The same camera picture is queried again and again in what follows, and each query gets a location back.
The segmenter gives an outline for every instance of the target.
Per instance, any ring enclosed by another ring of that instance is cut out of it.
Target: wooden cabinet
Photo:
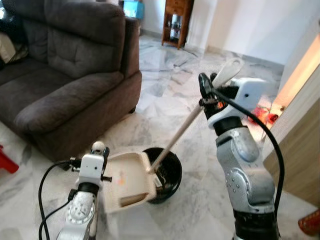
[[[166,0],[162,32],[162,45],[180,49],[186,42],[194,0]]]

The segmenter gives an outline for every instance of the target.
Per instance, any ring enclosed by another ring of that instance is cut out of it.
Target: marble floor
[[[214,65],[235,56],[238,55],[231,52],[203,54],[176,50],[162,47],[158,39],[140,37],[142,89],[136,112],[125,116],[99,139],[111,149],[111,154],[164,147],[200,98],[198,74],[210,74]],[[270,82],[264,95],[265,102],[270,102],[277,93],[282,69],[273,63],[246,59],[237,77],[258,77]],[[201,114],[172,150],[183,168],[177,193],[161,205],[146,203],[108,215],[101,205],[97,239],[195,240],[199,236],[202,240],[231,239],[233,211],[217,161],[215,139],[214,131],[208,129]],[[0,240],[36,240],[41,222],[38,187],[51,162],[2,123],[0,143],[20,166],[15,174],[0,169]],[[67,201],[76,177],[75,173],[58,168],[49,174],[43,186],[46,213]],[[304,235],[297,225],[299,218],[315,209],[283,192],[278,214],[282,239],[317,239]],[[56,238],[63,222],[63,210],[48,220],[51,239]]]

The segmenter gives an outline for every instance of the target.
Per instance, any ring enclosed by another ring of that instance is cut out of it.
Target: sofa armrest
[[[125,38],[121,60],[124,78],[139,71],[139,22],[135,18],[125,18]]]
[[[79,78],[25,107],[16,116],[14,124],[23,133],[52,131],[122,80],[120,72],[96,73]]]

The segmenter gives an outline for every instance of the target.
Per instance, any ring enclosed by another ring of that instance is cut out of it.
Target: black bucket
[[[152,147],[144,150],[148,155],[150,164],[157,159],[163,148]],[[169,152],[158,166],[156,175],[162,186],[156,188],[156,197],[150,201],[151,204],[162,204],[178,190],[182,178],[182,166],[179,158]]]

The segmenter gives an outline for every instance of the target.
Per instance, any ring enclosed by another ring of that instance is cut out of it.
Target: black cable
[[[41,182],[40,182],[40,186],[39,186],[39,191],[38,191],[38,201],[39,201],[39,208],[40,208],[40,213],[41,213],[41,219],[42,221],[45,220],[45,213],[44,213],[44,207],[42,205],[42,197],[41,197],[41,193],[42,193],[42,187],[44,185],[44,182],[45,182],[45,179],[48,175],[48,173],[56,166],[58,165],[66,165],[66,164],[70,164],[71,161],[60,161],[60,162],[57,162],[57,163],[54,163],[51,167],[49,167],[47,169],[47,171],[44,173],[42,179],[41,179]],[[47,240],[50,240],[50,236],[49,236],[49,231],[48,231],[48,226],[46,224],[46,222],[44,222],[44,232],[45,232],[45,236],[46,236],[46,239]]]
[[[271,133],[271,131],[267,128],[267,126],[262,121],[260,121],[260,119],[257,118],[254,114],[252,114],[247,109],[243,108],[242,106],[238,105],[233,100],[231,100],[230,98],[228,98],[225,95],[223,95],[222,93],[220,93],[217,89],[212,88],[211,91],[221,101],[226,102],[227,104],[231,105],[232,107],[234,107],[238,111],[240,111],[243,114],[247,115],[248,117],[252,118],[252,120],[255,121],[265,131],[265,133],[269,137],[269,139],[274,147],[274,150],[275,150],[275,153],[278,157],[278,162],[279,162],[279,180],[278,180],[278,187],[276,190],[275,201],[274,201],[274,215],[275,215],[275,219],[277,219],[278,207],[279,207],[281,193],[282,193],[282,189],[283,189],[284,181],[285,181],[285,163],[284,163],[284,158],[282,156],[280,147],[277,143],[277,140],[275,139],[275,137]]]
[[[45,218],[44,220],[41,222],[40,226],[39,226],[39,240],[42,240],[42,227],[44,225],[46,225],[46,221],[47,219],[54,213],[56,213],[57,211],[59,211],[60,209],[64,208],[65,206],[67,206],[69,203],[71,202],[71,200],[68,200],[65,204],[63,204],[62,206],[60,206],[59,208],[57,208],[56,210],[53,210],[52,212],[50,212]]]

